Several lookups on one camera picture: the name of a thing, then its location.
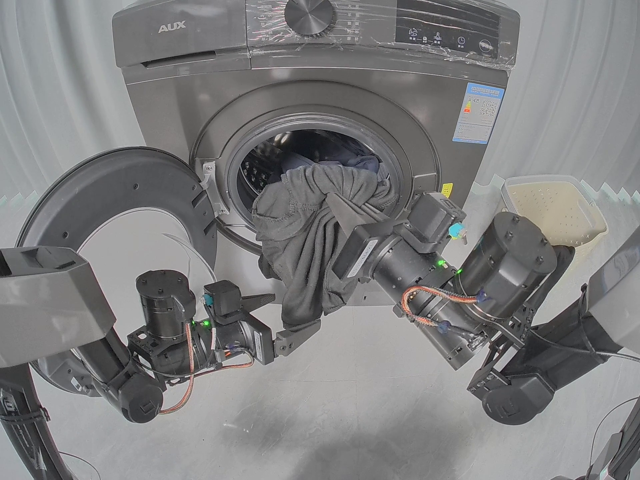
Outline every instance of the rotary dial knob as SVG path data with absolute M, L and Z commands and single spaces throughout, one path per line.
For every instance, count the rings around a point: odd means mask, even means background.
M 333 21 L 329 0 L 289 0 L 284 7 L 287 25 L 301 36 L 322 34 Z

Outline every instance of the yellow warning sticker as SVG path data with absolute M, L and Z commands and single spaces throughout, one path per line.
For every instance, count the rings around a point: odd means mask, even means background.
M 445 197 L 451 196 L 451 192 L 453 191 L 453 183 L 444 183 L 442 185 L 442 194 Z

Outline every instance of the control panel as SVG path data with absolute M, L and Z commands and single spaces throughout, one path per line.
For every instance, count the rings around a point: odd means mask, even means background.
M 246 0 L 247 45 L 421 50 L 513 65 L 516 12 L 484 0 Z
M 498 58 L 500 16 L 456 0 L 397 0 L 396 42 Z

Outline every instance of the energy label sticker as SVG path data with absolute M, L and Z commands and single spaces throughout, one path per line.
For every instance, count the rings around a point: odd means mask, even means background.
M 469 82 L 453 141 L 487 144 L 500 110 L 502 96 L 504 89 Z

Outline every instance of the blue connector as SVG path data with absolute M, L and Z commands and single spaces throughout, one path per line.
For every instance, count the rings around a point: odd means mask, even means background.
M 458 238 L 462 239 L 462 242 L 467 245 L 467 228 L 460 222 L 456 222 L 452 226 L 449 227 L 449 236 L 453 238 L 453 240 L 457 240 Z
M 451 322 L 449 320 L 443 320 L 442 322 L 438 322 L 438 332 L 440 334 L 448 333 L 450 327 L 451 327 Z
M 487 295 L 484 290 L 480 290 L 480 292 L 478 292 L 478 295 L 476 296 L 478 302 L 484 302 L 485 300 L 489 300 L 491 299 L 491 297 L 489 297 L 489 295 Z

